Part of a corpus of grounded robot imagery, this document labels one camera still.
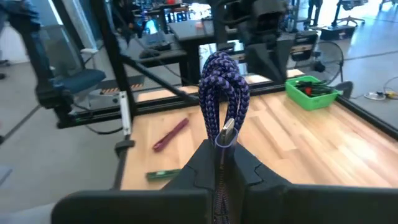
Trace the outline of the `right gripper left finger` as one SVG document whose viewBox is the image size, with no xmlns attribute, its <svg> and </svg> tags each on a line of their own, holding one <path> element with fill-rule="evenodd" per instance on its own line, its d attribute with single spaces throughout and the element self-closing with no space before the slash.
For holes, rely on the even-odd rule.
<svg viewBox="0 0 398 224">
<path fill-rule="evenodd" d="M 215 149 L 204 140 L 160 190 L 93 190 L 58 201 L 51 224 L 212 224 Z"/>
</svg>

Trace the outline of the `hazard striped floor plate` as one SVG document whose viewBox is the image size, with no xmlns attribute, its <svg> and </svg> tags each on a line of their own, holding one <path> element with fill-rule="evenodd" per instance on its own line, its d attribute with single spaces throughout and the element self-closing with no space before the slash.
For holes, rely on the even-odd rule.
<svg viewBox="0 0 398 224">
<path fill-rule="evenodd" d="M 143 84 L 132 84 L 130 86 L 131 90 L 135 90 L 135 89 L 140 89 L 142 88 L 144 85 Z M 102 88 L 100 90 L 100 95 L 107 95 L 107 94 L 114 94 L 114 93 L 118 93 L 120 92 L 119 88 Z"/>
</svg>

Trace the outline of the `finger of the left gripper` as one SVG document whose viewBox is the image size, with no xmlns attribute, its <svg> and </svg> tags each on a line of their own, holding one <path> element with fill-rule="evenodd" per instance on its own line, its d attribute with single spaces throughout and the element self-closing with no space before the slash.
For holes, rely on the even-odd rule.
<svg viewBox="0 0 398 224">
<path fill-rule="evenodd" d="M 294 41 L 292 39 L 278 40 L 269 51 L 267 77 L 274 82 L 283 83 L 287 79 L 287 62 Z"/>
<path fill-rule="evenodd" d="M 247 71 L 273 80 L 272 62 L 265 43 L 248 45 L 245 48 Z"/>
</svg>

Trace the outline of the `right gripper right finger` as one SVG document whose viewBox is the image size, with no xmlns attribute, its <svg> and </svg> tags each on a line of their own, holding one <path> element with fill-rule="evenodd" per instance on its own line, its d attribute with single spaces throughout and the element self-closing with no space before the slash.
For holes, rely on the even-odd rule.
<svg viewBox="0 0 398 224">
<path fill-rule="evenodd" d="M 293 184 L 240 144 L 234 177 L 238 224 L 398 224 L 398 189 Z"/>
</svg>

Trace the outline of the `blue office chair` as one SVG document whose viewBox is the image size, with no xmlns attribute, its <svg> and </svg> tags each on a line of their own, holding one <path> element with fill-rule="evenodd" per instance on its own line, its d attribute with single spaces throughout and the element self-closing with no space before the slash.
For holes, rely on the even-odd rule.
<svg viewBox="0 0 398 224">
<path fill-rule="evenodd" d="M 86 68 L 81 55 L 94 55 L 97 51 L 80 50 L 63 25 L 41 27 L 40 39 L 49 59 L 55 86 L 69 91 L 77 101 L 89 98 L 106 75 L 96 68 Z"/>
</svg>

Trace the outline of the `black desk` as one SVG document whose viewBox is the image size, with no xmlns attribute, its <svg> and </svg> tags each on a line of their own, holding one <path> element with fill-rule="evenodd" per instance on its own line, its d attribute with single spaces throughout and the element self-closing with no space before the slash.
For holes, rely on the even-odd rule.
<svg viewBox="0 0 398 224">
<path fill-rule="evenodd" d="M 166 35 L 172 44 L 170 50 L 161 51 L 158 56 L 140 58 L 146 67 L 177 63 L 182 86 L 198 83 L 201 67 L 216 51 L 215 34 L 211 21 L 184 21 L 169 25 L 171 33 Z"/>
</svg>

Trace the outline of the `person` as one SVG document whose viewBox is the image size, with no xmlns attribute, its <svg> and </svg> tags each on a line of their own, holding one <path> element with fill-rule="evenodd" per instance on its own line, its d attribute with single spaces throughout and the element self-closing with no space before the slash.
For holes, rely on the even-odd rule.
<svg viewBox="0 0 398 224">
<path fill-rule="evenodd" d="M 37 79 L 36 94 L 53 92 L 53 74 L 40 39 L 39 13 L 29 0 L 0 0 L 0 34 L 6 23 L 22 37 Z"/>
</svg>

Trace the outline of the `silver aluminium bracket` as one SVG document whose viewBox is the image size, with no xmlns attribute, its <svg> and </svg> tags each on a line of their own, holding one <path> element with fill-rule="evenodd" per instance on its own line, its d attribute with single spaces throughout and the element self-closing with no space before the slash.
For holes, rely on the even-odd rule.
<svg viewBox="0 0 398 224">
<path fill-rule="evenodd" d="M 127 98 L 126 91 L 119 92 L 119 105 L 120 105 L 120 112 L 121 112 L 121 121 L 123 126 L 123 134 L 125 136 L 131 135 L 131 114 L 129 109 L 129 101 Z"/>
</svg>

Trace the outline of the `green plastic basket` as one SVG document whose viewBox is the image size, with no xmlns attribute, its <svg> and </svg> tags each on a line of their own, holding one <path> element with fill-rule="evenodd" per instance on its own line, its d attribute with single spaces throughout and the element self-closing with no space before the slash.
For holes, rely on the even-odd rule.
<svg viewBox="0 0 398 224">
<path fill-rule="evenodd" d="M 289 79 L 285 82 L 285 90 L 287 92 L 288 97 L 291 100 L 293 100 L 296 104 L 301 106 L 303 109 L 308 111 L 326 108 L 335 101 L 338 95 L 340 95 L 339 91 L 337 91 L 336 89 L 334 89 L 334 87 L 332 87 L 334 89 L 334 92 L 332 94 L 316 96 L 316 97 L 308 97 L 306 94 L 304 94 L 295 87 L 296 81 L 318 82 L 321 80 L 310 75 L 305 75 Z"/>
</svg>

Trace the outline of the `black floor fan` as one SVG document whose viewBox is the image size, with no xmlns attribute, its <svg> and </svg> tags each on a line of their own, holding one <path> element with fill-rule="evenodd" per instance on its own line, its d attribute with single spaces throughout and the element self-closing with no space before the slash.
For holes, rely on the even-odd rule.
<svg viewBox="0 0 398 224">
<path fill-rule="evenodd" d="M 323 80 L 329 83 L 337 78 L 343 81 L 344 54 L 341 47 L 332 42 L 319 42 L 314 52 L 313 70 L 323 75 Z"/>
</svg>

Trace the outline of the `black usb cable red band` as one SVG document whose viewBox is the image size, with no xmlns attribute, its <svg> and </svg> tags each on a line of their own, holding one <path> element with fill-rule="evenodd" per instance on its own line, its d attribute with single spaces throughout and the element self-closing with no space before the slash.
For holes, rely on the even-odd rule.
<svg viewBox="0 0 398 224">
<path fill-rule="evenodd" d="M 328 86 L 327 82 L 327 80 L 318 82 L 296 81 L 295 87 L 308 97 L 323 96 L 334 92 L 334 89 Z"/>
</svg>

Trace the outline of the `black aluminium table frame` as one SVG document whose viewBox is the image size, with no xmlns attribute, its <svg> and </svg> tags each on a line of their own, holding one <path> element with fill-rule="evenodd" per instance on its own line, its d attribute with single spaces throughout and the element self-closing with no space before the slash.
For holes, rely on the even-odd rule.
<svg viewBox="0 0 398 224">
<path fill-rule="evenodd" d="M 93 0 L 91 7 L 95 14 L 95 18 L 100 26 L 100 31 L 104 40 L 104 47 L 108 53 L 109 60 L 111 62 L 111 66 L 114 72 L 114 76 L 116 79 L 116 83 L 120 91 L 127 92 L 127 98 L 129 101 L 129 109 L 131 114 L 131 126 L 133 124 L 133 120 L 135 116 L 144 116 L 145 114 L 154 114 L 163 111 L 171 111 L 174 109 L 182 109 L 188 108 L 191 106 L 196 106 L 198 103 L 195 103 L 193 100 L 184 100 L 186 96 L 180 96 L 182 94 L 182 90 L 178 90 L 180 93 L 176 94 L 173 91 L 177 91 L 174 86 L 169 85 L 168 83 L 160 84 L 166 85 L 164 88 L 171 88 L 177 96 L 168 96 L 166 98 L 158 98 L 149 101 L 143 101 L 140 103 L 136 103 L 135 99 L 132 95 L 132 91 L 130 89 L 130 85 L 128 84 L 127 74 L 124 68 L 124 64 L 139 70 L 143 75 L 149 77 L 150 72 L 146 70 L 146 67 L 143 65 L 141 68 L 136 68 L 139 63 L 133 61 L 133 59 L 128 56 L 120 54 L 120 48 L 117 42 L 117 38 L 114 33 L 110 29 L 110 23 L 108 19 L 105 18 L 105 10 L 106 6 L 103 0 L 96 1 Z M 285 87 L 280 84 L 277 85 L 272 83 L 271 81 L 256 81 L 252 84 L 249 84 L 251 95 L 252 96 L 265 96 L 266 94 L 277 93 L 284 91 Z M 389 136 L 388 138 L 394 139 L 394 141 L 398 142 L 398 129 L 394 128 L 390 124 L 382 121 L 381 119 L 375 117 L 370 112 L 365 111 L 362 107 L 354 104 L 348 99 L 344 99 L 342 96 L 337 97 L 337 103 L 339 103 L 344 109 L 347 109 L 352 115 L 355 114 L 356 118 L 359 121 L 359 117 L 365 122 L 365 124 L 370 125 L 373 130 L 375 130 L 379 134 L 384 134 Z M 120 106 L 110 107 L 108 109 L 98 109 L 93 110 L 91 112 L 79 112 L 77 115 L 69 115 L 67 113 L 67 109 L 54 109 L 56 115 L 58 116 L 58 124 L 57 127 L 62 128 L 71 128 L 73 126 L 82 126 L 84 124 L 91 123 L 99 123 L 103 121 L 111 121 L 114 119 L 121 118 Z M 128 142 L 130 145 L 128 146 L 120 146 L 117 148 L 116 152 L 119 157 L 118 168 L 114 178 L 114 189 L 121 189 L 123 178 L 124 178 L 124 170 L 126 165 L 127 153 L 130 148 L 133 147 L 133 140 L 131 140 L 130 136 L 124 136 L 124 142 Z"/>
</svg>

